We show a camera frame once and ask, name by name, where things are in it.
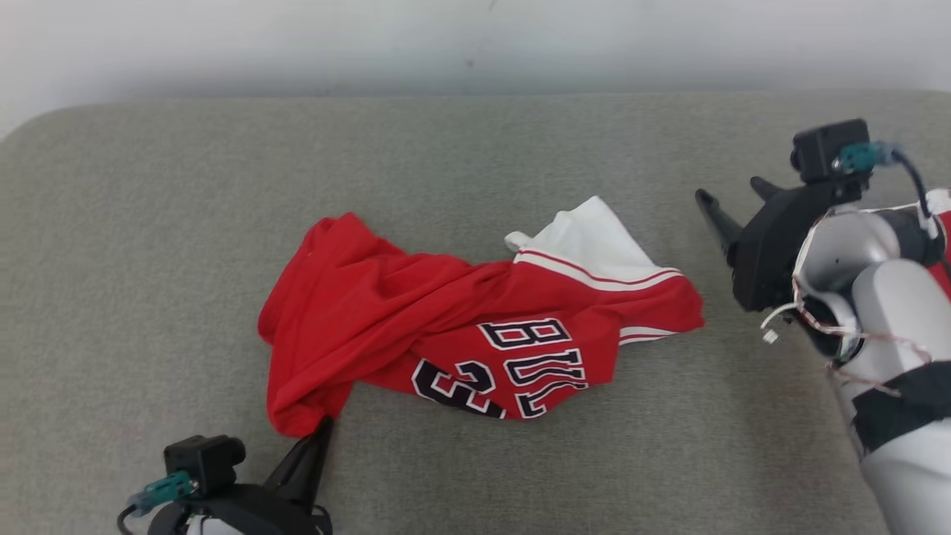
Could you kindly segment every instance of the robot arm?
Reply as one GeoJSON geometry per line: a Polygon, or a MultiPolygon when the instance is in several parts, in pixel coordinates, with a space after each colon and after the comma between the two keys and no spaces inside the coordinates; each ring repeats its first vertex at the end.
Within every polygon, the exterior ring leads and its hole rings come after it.
{"type": "MultiPolygon", "coordinates": [[[[746,310],[773,308],[803,326],[825,357],[865,481],[895,535],[951,528],[951,300],[925,266],[943,263],[947,228],[900,152],[870,144],[862,120],[798,134],[791,161],[805,183],[780,189],[754,177],[766,201],[740,227],[703,190],[697,203],[733,268],[746,310]],[[863,211],[850,205],[876,163],[905,165],[920,202],[863,211]]],[[[776,334],[764,339],[774,342],[776,334]]]]}

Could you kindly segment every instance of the gray couch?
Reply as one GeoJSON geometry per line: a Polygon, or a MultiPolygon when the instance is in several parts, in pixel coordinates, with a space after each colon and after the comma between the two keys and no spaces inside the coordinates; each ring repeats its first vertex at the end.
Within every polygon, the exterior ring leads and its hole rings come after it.
{"type": "MultiPolygon", "coordinates": [[[[319,502],[353,533],[883,533],[820,358],[732,301],[693,203],[739,219],[751,174],[796,184],[793,133],[862,116],[948,185],[932,92],[156,102],[67,109],[0,145],[8,533],[109,533],[165,445],[267,422],[261,305],[304,232],[353,210],[409,251],[509,257],[601,195],[707,326],[621,349],[614,383],[530,422],[358,385],[319,502]]],[[[898,172],[869,204],[912,200],[898,172]]],[[[144,532],[145,523],[133,523],[144,532]]]]}

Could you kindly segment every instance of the black strap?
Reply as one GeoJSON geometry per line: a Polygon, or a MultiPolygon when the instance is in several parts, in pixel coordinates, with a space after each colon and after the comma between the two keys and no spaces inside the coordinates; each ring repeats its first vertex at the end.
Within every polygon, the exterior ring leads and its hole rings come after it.
{"type": "Polygon", "coordinates": [[[867,453],[919,427],[951,417],[951,361],[916,367],[885,383],[902,397],[876,389],[852,400],[852,420],[867,453]]]}

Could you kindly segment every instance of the red jersey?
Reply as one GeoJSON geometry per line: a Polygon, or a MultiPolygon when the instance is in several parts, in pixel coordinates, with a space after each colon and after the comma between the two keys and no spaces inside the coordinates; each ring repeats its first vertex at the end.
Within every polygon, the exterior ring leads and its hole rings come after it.
{"type": "Polygon", "coordinates": [[[323,219],[281,274],[259,333],[267,409],[303,436],[354,381],[496,418],[534,418],[607,383],[618,346],[698,328],[702,302],[597,197],[559,212],[511,261],[409,255],[353,214],[323,219]]]}

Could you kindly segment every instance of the red shirt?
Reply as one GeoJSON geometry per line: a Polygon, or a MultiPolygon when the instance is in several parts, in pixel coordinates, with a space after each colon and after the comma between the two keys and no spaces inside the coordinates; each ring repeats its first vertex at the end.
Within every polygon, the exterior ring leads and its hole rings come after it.
{"type": "Polygon", "coordinates": [[[267,408],[303,436],[354,381],[496,418],[534,418],[612,379],[618,346],[698,328],[702,302],[593,197],[512,261],[409,255],[353,214],[308,231],[264,305],[267,408]]]}

